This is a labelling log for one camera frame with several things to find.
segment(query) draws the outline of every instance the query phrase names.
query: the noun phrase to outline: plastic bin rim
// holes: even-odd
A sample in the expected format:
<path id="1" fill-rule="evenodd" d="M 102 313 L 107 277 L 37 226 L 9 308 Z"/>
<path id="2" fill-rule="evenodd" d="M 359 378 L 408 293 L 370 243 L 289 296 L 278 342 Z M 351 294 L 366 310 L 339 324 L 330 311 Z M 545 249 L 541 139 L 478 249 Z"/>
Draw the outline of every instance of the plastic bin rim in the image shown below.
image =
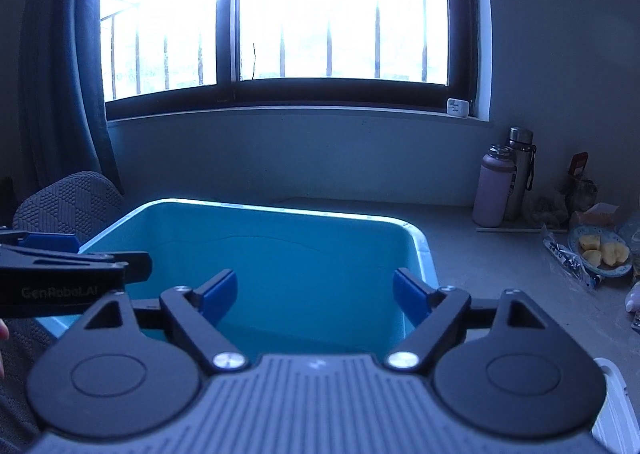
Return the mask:
<path id="1" fill-rule="evenodd" d="M 143 205 L 140 205 L 137 209 L 132 210 L 125 216 L 121 217 L 114 224 L 105 228 L 101 231 L 97 236 L 93 239 L 87 241 L 83 246 L 80 247 L 79 253 L 83 253 L 87 251 L 91 246 L 100 241 L 105 235 L 109 234 L 114 228 L 123 224 L 125 221 L 131 219 L 135 215 L 139 214 L 146 208 L 149 208 L 153 205 L 159 205 L 164 203 L 180 203 L 187 205 L 201 205 L 208 207 L 224 207 L 230 209 L 240 209 L 240 210 L 254 210 L 261 212 L 282 212 L 286 214 L 298 214 L 304 216 L 316 216 L 316 217 L 329 217 L 329 218 L 341 218 L 341 219 L 351 219 L 351 220 L 361 220 L 361 221 L 376 221 L 382 223 L 388 223 L 392 225 L 397 225 L 403 228 L 406 232 L 411 235 L 414 246 L 418 255 L 418 265 L 420 267 L 420 276 L 422 280 L 432 286 L 433 288 L 437 288 L 438 279 L 435 273 L 435 268 L 433 265 L 433 259 L 431 259 L 431 251 L 429 250 L 429 245 L 427 244 L 427 239 L 424 237 L 424 234 L 418 230 L 417 227 L 412 225 L 411 223 L 407 223 L 406 221 L 402 221 L 397 218 L 391 218 L 388 216 L 369 216 L 364 214 L 347 214 L 344 212 L 326 212 L 326 211 L 315 211 L 315 210 L 305 210 L 305 209 L 287 209 L 280 207 L 263 207 L 257 205 L 242 205 L 235 203 L 221 203 L 215 201 L 201 201 L 201 200 L 191 200 L 191 199 L 181 199 L 181 198 L 164 198 L 156 201 L 150 201 Z"/>

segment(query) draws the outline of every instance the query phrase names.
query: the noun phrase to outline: white plastic container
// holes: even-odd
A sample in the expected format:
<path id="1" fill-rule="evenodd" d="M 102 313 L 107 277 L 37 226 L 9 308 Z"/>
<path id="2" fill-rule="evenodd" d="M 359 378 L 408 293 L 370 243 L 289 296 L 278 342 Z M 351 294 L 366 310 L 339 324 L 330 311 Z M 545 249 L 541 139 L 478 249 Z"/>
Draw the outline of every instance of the white plastic container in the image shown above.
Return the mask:
<path id="1" fill-rule="evenodd" d="M 629 293 L 626 294 L 625 309 L 628 312 L 640 311 L 640 282 L 636 282 Z"/>
<path id="2" fill-rule="evenodd" d="M 614 454 L 638 454 L 640 428 L 633 405 L 626 394 L 625 379 L 611 360 L 594 360 L 607 379 L 607 398 L 591 433 Z"/>

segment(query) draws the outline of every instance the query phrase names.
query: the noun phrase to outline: plate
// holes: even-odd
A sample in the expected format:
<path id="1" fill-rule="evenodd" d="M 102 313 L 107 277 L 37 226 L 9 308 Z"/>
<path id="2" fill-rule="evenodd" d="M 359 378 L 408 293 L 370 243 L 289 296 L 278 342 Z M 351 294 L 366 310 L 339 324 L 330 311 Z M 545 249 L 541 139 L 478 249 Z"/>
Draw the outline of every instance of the plate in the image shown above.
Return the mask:
<path id="1" fill-rule="evenodd" d="M 591 235 L 599 234 L 600 244 L 610 243 L 611 241 L 614 241 L 617 243 L 622 243 L 626 246 L 625 240 L 621 238 L 619 235 L 617 235 L 615 232 L 612 232 L 611 230 L 607 230 L 606 228 L 591 227 L 588 225 L 583 225 L 581 227 L 575 227 L 571 232 L 569 232 L 569 236 L 567 238 L 567 244 L 569 245 L 569 249 L 573 253 L 578 254 L 579 256 L 582 256 L 582 248 L 580 247 L 580 243 L 578 242 L 578 239 L 580 239 L 580 236 L 585 236 L 588 234 L 591 234 Z M 594 274 L 602 275 L 603 277 L 622 277 L 623 275 L 628 274 L 628 272 L 631 270 L 631 260 L 632 260 L 632 257 L 631 257 L 631 254 L 629 254 L 629 257 L 626 260 L 626 262 L 624 264 L 621 264 L 620 266 L 616 266 L 615 268 L 611 266 L 607 266 L 604 263 L 601 263 L 601 265 L 598 268 L 596 268 L 595 266 L 591 266 L 586 260 L 584 260 L 582 264 L 584 264 L 584 267 L 590 272 L 593 272 Z"/>

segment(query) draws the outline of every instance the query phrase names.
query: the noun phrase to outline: white device on window sill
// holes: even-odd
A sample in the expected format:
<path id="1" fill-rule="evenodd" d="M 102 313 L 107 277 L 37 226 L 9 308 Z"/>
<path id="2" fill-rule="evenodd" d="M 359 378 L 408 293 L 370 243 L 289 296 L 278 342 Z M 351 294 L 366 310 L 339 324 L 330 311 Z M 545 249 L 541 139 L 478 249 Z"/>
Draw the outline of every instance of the white device on window sill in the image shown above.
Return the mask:
<path id="1" fill-rule="evenodd" d="M 447 100 L 447 114 L 459 116 L 460 118 L 469 116 L 469 102 L 466 100 L 458 100 L 457 98 L 450 98 Z"/>

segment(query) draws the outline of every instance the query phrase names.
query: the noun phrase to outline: window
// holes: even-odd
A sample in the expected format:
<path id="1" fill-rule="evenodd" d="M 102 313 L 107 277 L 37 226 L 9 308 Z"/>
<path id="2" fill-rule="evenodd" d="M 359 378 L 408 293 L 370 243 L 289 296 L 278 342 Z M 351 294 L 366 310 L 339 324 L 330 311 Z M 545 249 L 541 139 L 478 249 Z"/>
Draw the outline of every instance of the window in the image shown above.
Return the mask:
<path id="1" fill-rule="evenodd" d="M 273 103 L 444 111 L 448 97 L 475 96 L 475 0 L 100 0 L 100 10 L 110 118 Z"/>

